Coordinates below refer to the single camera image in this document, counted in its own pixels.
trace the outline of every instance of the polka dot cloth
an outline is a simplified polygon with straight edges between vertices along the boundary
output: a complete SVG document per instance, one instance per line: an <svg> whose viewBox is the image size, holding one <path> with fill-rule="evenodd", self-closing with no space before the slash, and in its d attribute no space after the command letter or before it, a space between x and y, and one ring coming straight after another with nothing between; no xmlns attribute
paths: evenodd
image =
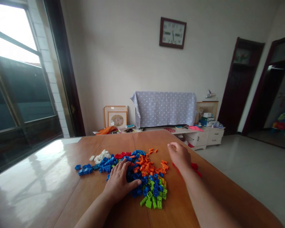
<svg viewBox="0 0 285 228"><path fill-rule="evenodd" d="M136 91L131 97L136 107L136 126L193 125L195 93Z"/></svg>

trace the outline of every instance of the framed picture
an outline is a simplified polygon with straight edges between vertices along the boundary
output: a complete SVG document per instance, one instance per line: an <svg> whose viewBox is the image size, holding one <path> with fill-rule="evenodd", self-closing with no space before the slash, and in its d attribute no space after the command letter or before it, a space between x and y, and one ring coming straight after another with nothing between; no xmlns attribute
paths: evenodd
<svg viewBox="0 0 285 228"><path fill-rule="evenodd" d="M214 120L216 120L216 112L218 110L218 101L203 101L196 103L196 111L198 112L195 117L195 124L199 123L199 120L203 117L204 112L212 113Z"/></svg>
<svg viewBox="0 0 285 228"><path fill-rule="evenodd" d="M128 112L108 111L108 126L125 127L128 124Z"/></svg>
<svg viewBox="0 0 285 228"><path fill-rule="evenodd" d="M124 105L107 105L104 107L104 128L109 127L109 117L108 112L109 111L125 111L127 112L127 119L128 119L128 107Z"/></svg>

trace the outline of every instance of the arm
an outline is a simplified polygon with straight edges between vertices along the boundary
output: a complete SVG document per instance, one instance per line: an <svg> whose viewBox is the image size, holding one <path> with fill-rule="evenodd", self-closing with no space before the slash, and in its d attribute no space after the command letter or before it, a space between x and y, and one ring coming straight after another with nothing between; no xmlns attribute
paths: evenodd
<svg viewBox="0 0 285 228"><path fill-rule="evenodd" d="M173 163L184 178L200 227L239 228L191 168L191 156L187 149L176 142L169 143L168 149Z"/></svg>
<svg viewBox="0 0 285 228"><path fill-rule="evenodd" d="M127 183L126 173L130 164L124 159L112 169L104 191L83 214L75 228L103 227L112 207L142 183L140 179Z"/></svg>

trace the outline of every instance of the box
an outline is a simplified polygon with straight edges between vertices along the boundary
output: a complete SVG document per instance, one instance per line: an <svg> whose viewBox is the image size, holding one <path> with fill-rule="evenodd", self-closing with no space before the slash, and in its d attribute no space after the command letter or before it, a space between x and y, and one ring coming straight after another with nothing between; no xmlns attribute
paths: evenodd
<svg viewBox="0 0 285 228"><path fill-rule="evenodd" d="M201 124L204 127L211 127L212 124L214 124L216 121L205 121L205 120L199 120L199 124Z"/></svg>
<svg viewBox="0 0 285 228"><path fill-rule="evenodd" d="M211 117L211 112L204 112L204 117Z"/></svg>
<svg viewBox="0 0 285 228"><path fill-rule="evenodd" d="M214 117L202 117L201 120L205 120L205 121L214 121Z"/></svg>

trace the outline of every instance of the tile floor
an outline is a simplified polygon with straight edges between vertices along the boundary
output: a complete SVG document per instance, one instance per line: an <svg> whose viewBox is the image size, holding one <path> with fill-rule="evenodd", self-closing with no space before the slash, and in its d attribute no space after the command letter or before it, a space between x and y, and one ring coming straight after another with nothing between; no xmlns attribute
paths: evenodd
<svg viewBox="0 0 285 228"><path fill-rule="evenodd" d="M281 132L275 132L272 134L270 131L257 131L249 133L248 136L285 148L285 135Z"/></svg>
<svg viewBox="0 0 285 228"><path fill-rule="evenodd" d="M241 135L196 151L271 210L285 226L285 149Z"/></svg>

